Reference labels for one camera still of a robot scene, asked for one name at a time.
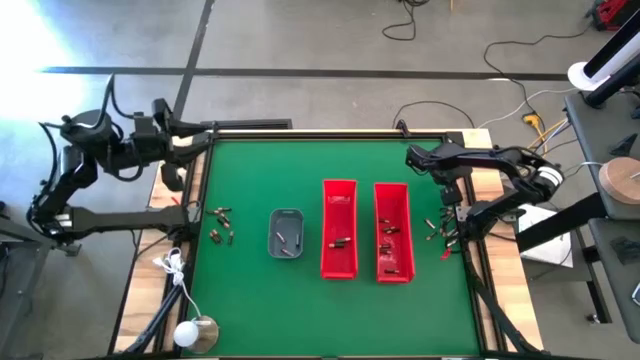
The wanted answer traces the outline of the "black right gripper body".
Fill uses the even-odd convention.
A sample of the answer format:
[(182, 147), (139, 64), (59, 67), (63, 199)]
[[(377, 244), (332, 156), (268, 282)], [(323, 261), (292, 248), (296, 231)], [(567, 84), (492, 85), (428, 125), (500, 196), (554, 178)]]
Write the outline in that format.
[(442, 143), (432, 150), (411, 144), (406, 152), (405, 163), (417, 174), (428, 173), (435, 183), (453, 183), (472, 173), (470, 166), (461, 165), (456, 156), (465, 149), (456, 143)]

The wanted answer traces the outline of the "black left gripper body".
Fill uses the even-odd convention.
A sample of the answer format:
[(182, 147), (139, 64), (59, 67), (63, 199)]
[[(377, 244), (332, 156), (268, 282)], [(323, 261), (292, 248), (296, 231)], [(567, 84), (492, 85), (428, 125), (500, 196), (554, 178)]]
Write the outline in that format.
[(171, 156), (170, 138), (156, 126), (153, 117), (134, 115), (134, 131), (130, 134), (130, 143), (143, 166)]

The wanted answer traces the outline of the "long red plastic bin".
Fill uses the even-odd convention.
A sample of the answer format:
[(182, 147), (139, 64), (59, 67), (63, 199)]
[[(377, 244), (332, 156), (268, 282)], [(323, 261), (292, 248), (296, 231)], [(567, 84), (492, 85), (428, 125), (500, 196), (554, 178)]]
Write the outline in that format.
[[(344, 248), (329, 248), (336, 239), (350, 237)], [(358, 273), (357, 181), (323, 181), (323, 226), (320, 273), (327, 280), (351, 280)]]
[[(404, 183), (374, 184), (374, 214), (376, 220), (376, 280), (378, 283), (410, 283), (416, 273), (411, 229), (408, 185)], [(390, 223), (379, 223), (378, 219)], [(386, 234), (383, 229), (397, 227), (397, 233)], [(391, 244), (392, 255), (379, 254), (381, 244)], [(385, 274), (385, 269), (399, 270), (399, 274)]]

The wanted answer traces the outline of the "grey plastic tub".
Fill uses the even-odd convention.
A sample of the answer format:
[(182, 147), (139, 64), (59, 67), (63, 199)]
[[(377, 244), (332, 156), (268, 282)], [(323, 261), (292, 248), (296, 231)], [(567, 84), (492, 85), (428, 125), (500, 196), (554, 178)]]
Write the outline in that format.
[[(286, 239), (283, 244), (276, 232), (279, 232)], [(300, 248), (296, 248), (296, 234), (300, 234)], [(296, 259), (303, 253), (304, 243), (304, 215), (298, 209), (276, 209), (270, 215), (269, 233), (268, 233), (268, 253), (276, 259)], [(281, 252), (281, 249), (287, 249), (292, 252), (295, 257), (289, 257)]]

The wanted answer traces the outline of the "black diagonal beam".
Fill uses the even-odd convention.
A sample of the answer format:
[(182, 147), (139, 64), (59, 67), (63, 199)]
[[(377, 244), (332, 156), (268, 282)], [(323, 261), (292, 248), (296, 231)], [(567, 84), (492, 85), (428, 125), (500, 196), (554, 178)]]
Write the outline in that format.
[(560, 235), (585, 225), (594, 218), (607, 216), (606, 208), (598, 193), (593, 193), (555, 215), (542, 220), (516, 235), (520, 253), (535, 248)]

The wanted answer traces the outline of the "grey side table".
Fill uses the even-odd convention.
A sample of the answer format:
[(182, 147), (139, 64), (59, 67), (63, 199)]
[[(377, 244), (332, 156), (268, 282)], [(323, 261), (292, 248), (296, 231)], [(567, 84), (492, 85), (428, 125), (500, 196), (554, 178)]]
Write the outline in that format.
[[(633, 134), (637, 139), (631, 147), (630, 157), (640, 161), (640, 119), (631, 117), (632, 111), (640, 105), (639, 98), (629, 93), (618, 94), (602, 107), (593, 108), (578, 93), (568, 96), (565, 105), (586, 161), (609, 162), (614, 158), (610, 150)], [(620, 237), (640, 243), (640, 205), (617, 201), (600, 184), (599, 169), (591, 167), (589, 172), (606, 216), (589, 220), (588, 226), (626, 332), (633, 342), (640, 344), (640, 306), (632, 300), (632, 294), (640, 284), (640, 262), (622, 264), (611, 246), (611, 242)]]

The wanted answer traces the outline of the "white round lamp ball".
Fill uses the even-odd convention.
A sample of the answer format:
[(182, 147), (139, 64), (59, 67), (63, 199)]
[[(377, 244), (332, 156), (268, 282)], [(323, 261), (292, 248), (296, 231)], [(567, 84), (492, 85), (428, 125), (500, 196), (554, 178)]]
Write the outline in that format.
[(188, 348), (195, 344), (199, 337), (199, 328), (196, 323), (192, 321), (184, 321), (179, 323), (174, 332), (174, 343), (182, 348)]

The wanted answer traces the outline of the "round metal base disc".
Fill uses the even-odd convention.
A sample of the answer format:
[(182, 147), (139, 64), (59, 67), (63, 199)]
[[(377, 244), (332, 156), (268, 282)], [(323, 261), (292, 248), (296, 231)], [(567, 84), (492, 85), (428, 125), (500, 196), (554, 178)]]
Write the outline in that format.
[(191, 350), (196, 354), (205, 354), (218, 342), (219, 325), (213, 318), (205, 315), (198, 317), (195, 324), (198, 328), (198, 337)]

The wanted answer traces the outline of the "round wooden disc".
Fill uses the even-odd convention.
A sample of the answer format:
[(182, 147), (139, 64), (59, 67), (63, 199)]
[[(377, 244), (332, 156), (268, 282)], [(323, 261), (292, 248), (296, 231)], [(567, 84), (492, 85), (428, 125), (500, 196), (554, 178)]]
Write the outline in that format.
[(640, 205), (640, 160), (614, 158), (600, 168), (598, 178), (604, 191), (615, 200)]

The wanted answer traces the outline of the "green table mat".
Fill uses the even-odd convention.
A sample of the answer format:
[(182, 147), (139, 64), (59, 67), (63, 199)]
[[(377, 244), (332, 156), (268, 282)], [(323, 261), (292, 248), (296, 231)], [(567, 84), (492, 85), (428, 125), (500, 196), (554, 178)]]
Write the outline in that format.
[[(214, 318), (220, 356), (475, 355), (478, 333), (462, 258), (447, 260), (439, 189), (405, 163), (402, 140), (222, 141), (213, 150), (207, 209), (229, 207), (224, 243), (202, 224), (191, 297)], [(321, 277), (323, 181), (357, 181), (358, 273)], [(408, 185), (416, 273), (406, 284), (376, 280), (374, 184)], [(304, 215), (303, 253), (268, 253), (271, 213)], [(227, 244), (234, 231), (233, 244)]]

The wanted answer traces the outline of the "white black cylinder stand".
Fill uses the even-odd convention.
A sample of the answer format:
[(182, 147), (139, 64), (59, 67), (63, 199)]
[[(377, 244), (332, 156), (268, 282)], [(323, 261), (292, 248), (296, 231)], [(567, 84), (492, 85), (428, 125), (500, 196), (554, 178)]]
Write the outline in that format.
[(585, 102), (592, 107), (633, 85), (640, 77), (640, 8), (589, 61), (571, 65), (567, 76), (574, 87), (587, 92)]

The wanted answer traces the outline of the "dark metal stand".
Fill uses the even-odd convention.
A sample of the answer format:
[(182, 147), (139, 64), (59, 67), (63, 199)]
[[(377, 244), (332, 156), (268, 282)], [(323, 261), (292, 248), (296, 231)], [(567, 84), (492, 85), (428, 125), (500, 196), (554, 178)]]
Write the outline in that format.
[(34, 291), (51, 250), (77, 256), (65, 245), (13, 221), (0, 201), (0, 359), (9, 357), (33, 304)]

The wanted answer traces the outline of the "black triangular piece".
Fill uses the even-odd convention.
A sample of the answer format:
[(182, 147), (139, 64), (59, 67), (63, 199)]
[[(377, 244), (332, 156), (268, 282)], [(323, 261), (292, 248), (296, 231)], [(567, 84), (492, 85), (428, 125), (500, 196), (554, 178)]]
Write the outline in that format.
[(630, 155), (630, 153), (631, 153), (631, 149), (632, 149), (637, 137), (638, 137), (637, 133), (632, 133), (632, 134), (624, 137), (623, 139), (621, 139), (620, 141), (618, 141), (614, 145), (611, 145), (609, 147), (608, 153), (610, 155), (612, 155), (612, 156), (628, 157)]

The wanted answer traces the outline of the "red toolbox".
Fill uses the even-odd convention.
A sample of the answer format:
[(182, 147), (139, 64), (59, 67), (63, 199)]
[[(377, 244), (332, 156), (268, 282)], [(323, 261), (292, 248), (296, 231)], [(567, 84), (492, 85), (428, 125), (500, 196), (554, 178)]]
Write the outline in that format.
[(640, 9), (640, 0), (594, 0), (585, 17), (598, 31), (615, 31)]

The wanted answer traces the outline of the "black table frame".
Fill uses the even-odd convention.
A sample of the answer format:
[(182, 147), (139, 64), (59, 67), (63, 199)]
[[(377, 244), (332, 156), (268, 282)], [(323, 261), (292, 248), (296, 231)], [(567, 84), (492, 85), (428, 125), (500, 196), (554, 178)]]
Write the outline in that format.
[[(306, 129), (292, 130), (268, 128), (235, 129), (225, 123), (222, 135), (258, 135), (263, 140), (393, 140), (400, 139), (399, 130), (380, 129)], [(168, 205), (189, 204), (193, 207), (197, 200), (204, 199), (205, 168), (209, 157), (201, 155), (196, 163), (186, 170), (187, 185), (182, 192), (170, 191), (157, 173), (151, 190), (149, 206), (153, 210)], [(468, 180), (460, 180), (458, 186), (463, 192), (466, 204), (473, 200), (493, 200), (504, 193), (498, 172), (491, 169), (475, 168)], [(156, 230), (144, 230), (137, 238), (139, 247), (150, 248), (141, 260), (135, 259), (129, 271), (125, 292), (108, 353), (121, 352), (133, 344), (136, 337), (152, 320), (161, 302), (169, 291), (171, 281), (151, 264), (151, 256), (159, 255), (171, 247), (167, 240), (159, 241)], [(538, 349), (543, 347), (542, 338), (525, 279), (524, 266), (518, 253), (517, 244), (512, 240), (514, 231), (505, 223), (499, 223), (486, 240), (469, 246), (474, 269), (481, 275), (485, 285), (490, 287), (496, 301), (524, 338)]]

